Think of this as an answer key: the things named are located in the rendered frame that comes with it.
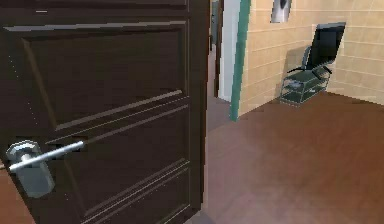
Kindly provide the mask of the dark brown room door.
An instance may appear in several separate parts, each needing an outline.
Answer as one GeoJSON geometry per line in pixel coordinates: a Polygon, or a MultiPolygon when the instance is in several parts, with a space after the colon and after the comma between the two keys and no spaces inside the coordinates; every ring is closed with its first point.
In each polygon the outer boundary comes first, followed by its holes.
{"type": "Polygon", "coordinates": [[[0,0],[0,224],[187,224],[202,207],[209,0],[0,0]],[[30,198],[7,149],[42,153],[30,198]]]}

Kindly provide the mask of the grey framed wall picture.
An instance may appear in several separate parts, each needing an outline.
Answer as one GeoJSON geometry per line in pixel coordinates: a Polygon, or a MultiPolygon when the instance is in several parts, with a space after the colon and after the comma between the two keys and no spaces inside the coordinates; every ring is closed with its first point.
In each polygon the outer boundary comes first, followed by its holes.
{"type": "Polygon", "coordinates": [[[273,0],[271,22],[285,23],[289,19],[292,0],[273,0]]]}

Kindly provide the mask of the glass television stand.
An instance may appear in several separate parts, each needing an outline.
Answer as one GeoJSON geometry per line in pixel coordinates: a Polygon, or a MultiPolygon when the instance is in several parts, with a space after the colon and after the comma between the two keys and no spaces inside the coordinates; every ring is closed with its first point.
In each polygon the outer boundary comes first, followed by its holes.
{"type": "Polygon", "coordinates": [[[286,76],[281,84],[279,100],[300,107],[318,93],[325,91],[332,71],[326,66],[286,76]]]}

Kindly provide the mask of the black television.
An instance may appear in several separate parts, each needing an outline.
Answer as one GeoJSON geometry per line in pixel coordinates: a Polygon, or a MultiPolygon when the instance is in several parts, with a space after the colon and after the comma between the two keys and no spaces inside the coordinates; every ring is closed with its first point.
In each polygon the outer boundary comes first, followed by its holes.
{"type": "Polygon", "coordinates": [[[328,68],[328,65],[336,60],[345,28],[345,22],[318,24],[312,44],[304,51],[301,65],[289,70],[289,73],[293,71],[311,71],[318,79],[321,79],[317,73],[319,69],[331,74],[332,70],[328,68]]]}

